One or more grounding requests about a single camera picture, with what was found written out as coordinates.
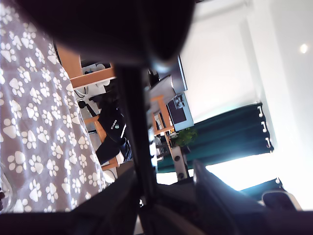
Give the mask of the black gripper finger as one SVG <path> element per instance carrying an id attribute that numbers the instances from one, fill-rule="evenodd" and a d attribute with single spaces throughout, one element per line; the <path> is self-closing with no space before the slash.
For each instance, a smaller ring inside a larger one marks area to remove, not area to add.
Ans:
<path id="1" fill-rule="evenodd" d="M 133 168 L 74 209 L 75 235 L 132 235 L 140 188 Z"/>
<path id="2" fill-rule="evenodd" d="M 194 161 L 196 202 L 210 235 L 259 235 L 265 207 Z"/>

